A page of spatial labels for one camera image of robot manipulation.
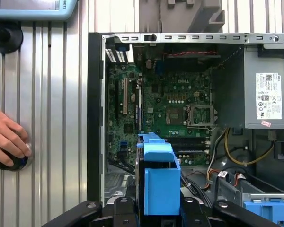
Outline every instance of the gray plastic part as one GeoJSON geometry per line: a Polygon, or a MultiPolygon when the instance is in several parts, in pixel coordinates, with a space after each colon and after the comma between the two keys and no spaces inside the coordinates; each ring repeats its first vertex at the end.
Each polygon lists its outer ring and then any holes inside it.
{"type": "Polygon", "coordinates": [[[139,1],[140,32],[219,32],[224,17],[220,0],[139,1]]]}
{"type": "Polygon", "coordinates": [[[284,57],[261,58],[256,46],[231,54],[213,75],[217,124],[247,129],[284,129],[284,57]],[[278,73],[282,87],[282,119],[257,119],[256,73],[278,73]]]}

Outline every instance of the yellow wire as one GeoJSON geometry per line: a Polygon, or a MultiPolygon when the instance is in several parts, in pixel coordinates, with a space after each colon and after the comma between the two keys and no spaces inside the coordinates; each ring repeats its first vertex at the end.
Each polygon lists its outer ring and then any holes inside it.
{"type": "Polygon", "coordinates": [[[230,152],[229,152],[229,149],[228,149],[228,135],[229,135],[229,132],[230,132],[230,128],[228,128],[226,130],[226,133],[225,133],[225,137],[224,137],[224,143],[225,143],[225,150],[226,150],[226,153],[228,155],[228,157],[231,159],[231,161],[233,161],[234,163],[238,164],[238,165],[242,165],[242,166],[246,166],[246,165],[251,165],[251,164],[254,164],[260,160],[262,160],[263,158],[265,158],[274,148],[274,146],[272,146],[268,152],[266,152],[265,154],[263,154],[261,157],[258,157],[257,159],[251,161],[251,162],[240,162],[236,159],[234,159],[230,152]]]}

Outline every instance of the blue latch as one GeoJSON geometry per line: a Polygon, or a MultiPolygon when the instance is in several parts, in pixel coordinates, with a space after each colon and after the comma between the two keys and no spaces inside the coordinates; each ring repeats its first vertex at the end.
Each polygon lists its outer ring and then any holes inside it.
{"type": "Polygon", "coordinates": [[[244,202],[244,208],[284,227],[284,200],[271,198],[269,202],[244,202]]]}

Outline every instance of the sticker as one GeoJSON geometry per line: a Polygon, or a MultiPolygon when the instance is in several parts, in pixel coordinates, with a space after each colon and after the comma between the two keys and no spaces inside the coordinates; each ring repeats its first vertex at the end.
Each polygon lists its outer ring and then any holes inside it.
{"type": "Polygon", "coordinates": [[[244,179],[244,180],[246,180],[246,177],[243,174],[239,174],[237,176],[237,179],[244,179]]]}
{"type": "Polygon", "coordinates": [[[221,171],[221,172],[219,172],[218,177],[225,178],[227,173],[228,173],[227,171],[221,171]]]}
{"type": "Polygon", "coordinates": [[[270,128],[270,126],[271,126],[271,123],[264,121],[264,120],[261,122],[261,124],[268,127],[268,128],[270,128]]]}
{"type": "Polygon", "coordinates": [[[256,73],[256,105],[258,120],[282,119],[282,84],[279,74],[256,73]]]}

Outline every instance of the red wire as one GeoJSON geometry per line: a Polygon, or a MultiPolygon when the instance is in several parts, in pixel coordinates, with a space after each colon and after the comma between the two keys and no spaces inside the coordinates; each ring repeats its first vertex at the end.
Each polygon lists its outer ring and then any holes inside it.
{"type": "Polygon", "coordinates": [[[217,54],[217,52],[214,51],[206,51],[206,52],[198,52],[198,51],[188,51],[188,52],[180,52],[180,53],[163,53],[164,55],[169,56],[180,56],[185,54],[217,54]]]}
{"type": "Polygon", "coordinates": [[[235,174],[235,184],[233,185],[236,187],[238,185],[239,179],[238,179],[239,174],[235,174]]]}

